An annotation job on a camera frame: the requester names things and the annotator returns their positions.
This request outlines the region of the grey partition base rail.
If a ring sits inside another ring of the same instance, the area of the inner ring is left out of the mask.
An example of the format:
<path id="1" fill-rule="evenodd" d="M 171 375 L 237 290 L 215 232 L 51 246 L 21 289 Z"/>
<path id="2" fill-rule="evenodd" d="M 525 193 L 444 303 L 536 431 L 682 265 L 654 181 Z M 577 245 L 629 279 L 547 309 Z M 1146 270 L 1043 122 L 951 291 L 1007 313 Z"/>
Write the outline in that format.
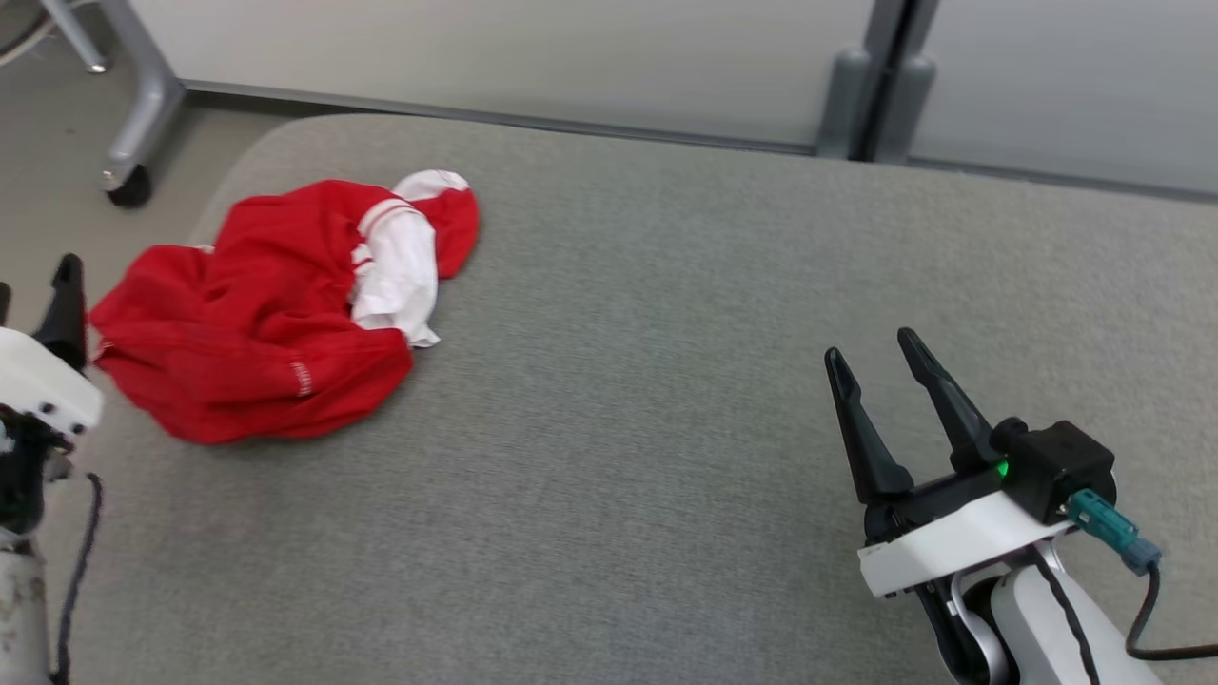
<path id="1" fill-rule="evenodd" d="M 487 126 L 505 126 L 532 130 L 560 130 L 560 133 L 576 135 L 638 140 L 639 143 L 693 145 L 693 147 L 722 147 L 722 150 L 744 150 L 808 157 L 815 157 L 817 155 L 817 147 L 812 144 L 758 143 L 758 140 L 686 133 L 686 130 L 605 126 L 604 123 L 587 123 L 572 119 L 554 119 L 526 115 L 469 111 L 469 108 L 445 108 L 443 106 L 393 104 L 393 101 L 323 94 L 322 91 L 241 87 L 241 84 L 227 84 L 208 80 L 183 79 L 181 84 L 185 90 L 201 91 L 201 94 L 208 98 L 241 99 L 244 101 L 251 101 L 251 104 L 252 101 L 285 104 L 287 108 L 304 108 L 304 106 L 313 106 L 314 108 L 337 108 L 339 111 L 346 113 L 362 112 L 403 115 L 434 119 L 465 121 L 471 123 L 487 123 Z"/>
<path id="2" fill-rule="evenodd" d="M 965 162 L 940 161 L 932 158 L 910 157 L 905 165 L 923 169 L 938 169 L 938 172 L 983 176 L 1006 180 L 1018 180 L 1030 184 L 1047 184 L 1047 186 L 1074 186 L 1074 189 L 1090 189 L 1102 193 L 1119 193 L 1138 195 L 1144 197 L 1158 197 L 1172 201 L 1188 201 L 1188 204 L 1205 204 L 1218 206 L 1218 193 L 1199 191 L 1190 189 L 1175 189 L 1175 186 L 1153 186 L 1153 184 L 1136 184 L 1119 180 L 1105 180 L 1085 178 L 1078 176 L 1063 176 L 1039 169 L 1016 169 L 1004 167 L 987 167 L 982 165 L 965 165 Z"/>

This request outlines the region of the red and white jersey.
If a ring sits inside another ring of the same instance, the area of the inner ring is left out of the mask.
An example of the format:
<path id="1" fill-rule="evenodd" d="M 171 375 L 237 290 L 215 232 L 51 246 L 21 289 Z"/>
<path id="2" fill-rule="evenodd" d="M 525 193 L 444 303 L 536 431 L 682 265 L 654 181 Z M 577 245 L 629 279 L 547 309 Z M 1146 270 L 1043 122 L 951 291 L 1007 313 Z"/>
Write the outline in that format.
<path id="1" fill-rule="evenodd" d="M 368 417 L 438 345 L 438 285 L 480 221 L 452 169 L 244 199 L 209 245 L 133 262 L 88 316 L 95 362 L 173 438 L 318 438 Z"/>

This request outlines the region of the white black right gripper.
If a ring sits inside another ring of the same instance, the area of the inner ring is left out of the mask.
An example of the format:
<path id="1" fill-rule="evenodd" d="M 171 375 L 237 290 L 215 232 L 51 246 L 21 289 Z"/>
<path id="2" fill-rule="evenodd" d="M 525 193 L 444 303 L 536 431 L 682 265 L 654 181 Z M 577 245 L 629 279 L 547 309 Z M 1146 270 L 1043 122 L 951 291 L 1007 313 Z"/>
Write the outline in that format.
<path id="1" fill-rule="evenodd" d="M 957 474 L 914 488 L 914 477 L 896 464 L 875 429 L 845 356 L 836 347 L 826 350 L 840 441 L 857 503 L 866 508 L 866 545 L 857 550 L 857 568 L 871 594 L 900 594 L 1069 531 L 1069 520 L 1041 523 L 1002 490 L 991 425 L 921 336 L 900 328 L 896 342 L 931 396 Z"/>

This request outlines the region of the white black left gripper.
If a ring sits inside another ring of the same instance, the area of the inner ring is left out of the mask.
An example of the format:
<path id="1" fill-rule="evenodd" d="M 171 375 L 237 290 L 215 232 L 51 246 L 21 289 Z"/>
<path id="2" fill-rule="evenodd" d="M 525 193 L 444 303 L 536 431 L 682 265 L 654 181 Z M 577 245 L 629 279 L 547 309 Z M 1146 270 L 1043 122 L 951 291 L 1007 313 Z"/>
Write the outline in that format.
<path id="1" fill-rule="evenodd" d="M 0 407 L 39 421 L 69 441 L 104 417 L 104 392 L 89 382 L 86 286 L 74 254 L 61 257 L 48 311 L 33 338 L 5 328 L 11 286 L 0 282 Z"/>

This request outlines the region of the thin grey metal leg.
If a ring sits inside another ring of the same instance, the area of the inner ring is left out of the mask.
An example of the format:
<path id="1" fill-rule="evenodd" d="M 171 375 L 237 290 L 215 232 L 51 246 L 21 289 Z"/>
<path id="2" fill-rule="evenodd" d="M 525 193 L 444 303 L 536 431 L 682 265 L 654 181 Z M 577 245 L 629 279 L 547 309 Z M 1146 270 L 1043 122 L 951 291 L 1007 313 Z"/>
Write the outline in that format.
<path id="1" fill-rule="evenodd" d="M 76 10 L 80 6 L 93 4 L 96 0 L 39 0 L 41 9 L 48 12 L 48 17 L 55 23 L 62 34 L 69 40 L 69 46 L 77 52 L 86 73 L 104 74 L 108 72 L 108 57 L 96 48 L 94 39 L 88 34 L 86 28 L 80 26 Z"/>

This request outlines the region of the grey partition post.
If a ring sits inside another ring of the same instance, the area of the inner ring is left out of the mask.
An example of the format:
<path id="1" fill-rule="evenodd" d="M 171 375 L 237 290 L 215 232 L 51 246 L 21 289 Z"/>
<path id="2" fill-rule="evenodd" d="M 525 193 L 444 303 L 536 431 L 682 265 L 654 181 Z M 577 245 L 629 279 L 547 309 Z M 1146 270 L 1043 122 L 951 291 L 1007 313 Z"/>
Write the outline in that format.
<path id="1" fill-rule="evenodd" d="M 864 39 L 836 52 L 816 154 L 825 158 L 854 158 L 861 150 L 883 69 L 900 26 L 905 0 L 872 0 Z"/>
<path id="2" fill-rule="evenodd" d="M 903 0 L 894 44 L 879 79 L 867 156 L 879 165 L 906 165 L 914 135 L 938 76 L 926 51 L 940 0 Z"/>

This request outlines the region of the grey metal leg with caster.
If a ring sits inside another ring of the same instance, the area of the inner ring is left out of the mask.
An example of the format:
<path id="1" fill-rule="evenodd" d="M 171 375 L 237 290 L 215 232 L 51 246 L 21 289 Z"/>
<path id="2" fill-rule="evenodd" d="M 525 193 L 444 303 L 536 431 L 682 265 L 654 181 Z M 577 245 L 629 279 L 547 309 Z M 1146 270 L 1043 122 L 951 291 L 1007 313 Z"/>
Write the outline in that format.
<path id="1" fill-rule="evenodd" d="M 99 0 L 99 4 L 136 73 L 133 106 L 125 124 L 108 145 L 99 186 L 110 204 L 138 208 L 147 204 L 152 194 L 145 162 L 179 111 L 186 87 L 171 69 L 169 61 L 129 0 Z"/>

